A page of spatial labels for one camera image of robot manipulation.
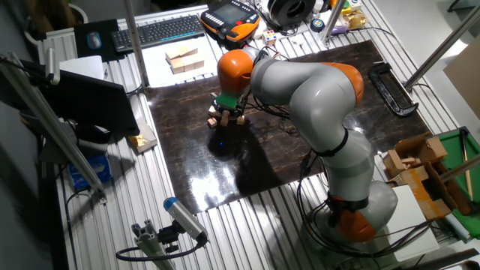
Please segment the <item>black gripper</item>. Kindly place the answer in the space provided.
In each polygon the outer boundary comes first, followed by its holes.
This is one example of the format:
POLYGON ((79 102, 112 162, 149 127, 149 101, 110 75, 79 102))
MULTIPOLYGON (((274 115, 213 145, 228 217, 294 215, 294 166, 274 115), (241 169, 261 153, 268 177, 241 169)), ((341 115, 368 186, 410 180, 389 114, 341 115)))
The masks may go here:
POLYGON ((215 109, 214 106, 210 106, 210 116, 211 117, 221 118, 222 115, 225 112, 228 112, 231 116, 233 116, 233 119, 235 121, 244 121, 245 120, 243 109, 239 109, 237 107, 232 109, 232 108, 221 105, 220 106, 220 112, 219 112, 218 110, 215 109))

